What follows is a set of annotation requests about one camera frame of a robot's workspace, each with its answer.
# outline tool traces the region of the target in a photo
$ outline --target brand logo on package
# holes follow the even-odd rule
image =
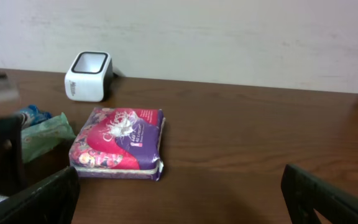
[[[70,82],[70,91],[71,91],[71,94],[74,96],[75,95],[75,82],[73,81],[69,81]]]

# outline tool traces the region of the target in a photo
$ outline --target sanitary pad package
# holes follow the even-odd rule
[[[95,108],[69,152],[80,177],[159,180],[162,110]]]

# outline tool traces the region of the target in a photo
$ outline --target white cube-shaped device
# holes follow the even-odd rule
[[[108,53],[79,53],[66,73],[66,95],[76,101],[102,101],[112,78],[112,61]]]

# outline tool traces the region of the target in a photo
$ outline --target wood grain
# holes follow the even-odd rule
[[[167,117],[161,181],[83,179],[73,223],[289,223],[287,163],[358,197],[356,94],[122,78],[108,101],[79,103],[65,96],[61,73],[8,74],[21,91],[15,106],[64,112],[76,132],[95,106]],[[67,161],[60,152],[55,160]]]

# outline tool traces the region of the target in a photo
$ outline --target blue plastic wrapper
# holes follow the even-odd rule
[[[41,112],[37,106],[29,105],[17,112],[22,118],[22,129],[39,124],[52,117],[49,112]]]

